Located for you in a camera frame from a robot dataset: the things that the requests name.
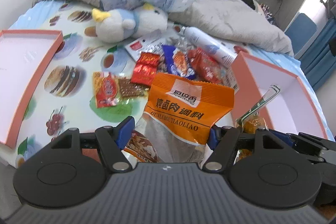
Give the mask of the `red clear crispy snack packet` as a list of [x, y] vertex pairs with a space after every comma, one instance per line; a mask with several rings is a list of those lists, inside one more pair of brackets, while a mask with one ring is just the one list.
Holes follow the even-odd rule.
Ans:
[[187, 57], [194, 71], [202, 79], [201, 87], [205, 89], [206, 96], [234, 97], [234, 88], [226, 83], [228, 71], [216, 60], [199, 47], [189, 50]]

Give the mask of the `white blue plush toy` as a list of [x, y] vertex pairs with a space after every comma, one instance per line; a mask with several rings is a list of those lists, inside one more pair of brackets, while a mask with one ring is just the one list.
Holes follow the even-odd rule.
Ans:
[[165, 32], [168, 14], [146, 3], [134, 10], [92, 10], [96, 35], [104, 43], [119, 43], [127, 38], [140, 38], [154, 31]]

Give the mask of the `white shrimp snack packet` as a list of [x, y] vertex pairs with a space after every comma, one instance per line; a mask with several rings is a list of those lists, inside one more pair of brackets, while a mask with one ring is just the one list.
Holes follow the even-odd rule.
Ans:
[[167, 38], [166, 34], [163, 34], [160, 30], [155, 30], [125, 45], [125, 49], [131, 58], [137, 61], [143, 52], [161, 56], [163, 54], [163, 45], [171, 46], [171, 39]]

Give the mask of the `blue noodle snack packet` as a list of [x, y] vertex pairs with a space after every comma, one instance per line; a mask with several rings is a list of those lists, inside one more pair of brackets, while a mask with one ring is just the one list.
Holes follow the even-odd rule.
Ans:
[[189, 80], [194, 80], [196, 78], [195, 71], [190, 66], [188, 58], [181, 50], [170, 45], [163, 45], [162, 49], [167, 73]]

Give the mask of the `white spray bottle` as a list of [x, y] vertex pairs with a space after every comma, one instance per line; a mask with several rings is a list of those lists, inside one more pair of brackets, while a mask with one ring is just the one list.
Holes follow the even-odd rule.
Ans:
[[196, 27], [182, 27], [180, 34], [192, 42], [193, 45], [205, 51], [205, 53], [225, 68], [229, 68], [236, 59], [236, 53]]

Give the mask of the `grey blanket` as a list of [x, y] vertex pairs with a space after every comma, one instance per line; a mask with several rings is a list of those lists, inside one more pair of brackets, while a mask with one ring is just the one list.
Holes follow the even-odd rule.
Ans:
[[[99, 0], [77, 1], [99, 7]], [[290, 38], [241, 0], [196, 0], [186, 11], [173, 12], [169, 18], [185, 26], [197, 27], [216, 38], [294, 55]]]

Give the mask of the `pink storage box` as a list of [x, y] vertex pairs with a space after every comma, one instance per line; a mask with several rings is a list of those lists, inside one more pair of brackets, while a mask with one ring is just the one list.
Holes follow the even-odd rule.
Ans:
[[298, 134], [304, 132], [333, 141], [301, 79], [285, 69], [240, 52], [225, 76], [235, 90], [231, 111], [235, 121], [246, 113], [275, 84], [280, 93], [259, 111], [269, 128]]

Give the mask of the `yellow red cracker packet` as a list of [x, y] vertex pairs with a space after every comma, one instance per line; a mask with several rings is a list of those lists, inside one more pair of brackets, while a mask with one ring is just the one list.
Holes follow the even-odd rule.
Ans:
[[93, 98], [96, 107], [115, 107], [127, 105], [145, 98], [149, 88], [142, 84], [134, 84], [126, 77], [113, 75], [110, 72], [94, 72], [92, 75]]

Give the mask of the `orange seasoning packet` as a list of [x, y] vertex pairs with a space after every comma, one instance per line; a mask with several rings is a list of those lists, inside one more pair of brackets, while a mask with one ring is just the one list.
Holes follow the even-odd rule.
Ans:
[[125, 151], [141, 162], [197, 162], [211, 127], [234, 107], [232, 88], [157, 73]]

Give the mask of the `green striped snack packet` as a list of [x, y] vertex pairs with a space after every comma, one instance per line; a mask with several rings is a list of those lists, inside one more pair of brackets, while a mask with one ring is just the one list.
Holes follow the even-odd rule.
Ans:
[[278, 85], [271, 85], [267, 92], [249, 109], [236, 120], [236, 125], [242, 133], [255, 134], [257, 130], [267, 130], [268, 126], [263, 117], [259, 115], [268, 103], [275, 99], [281, 89]]

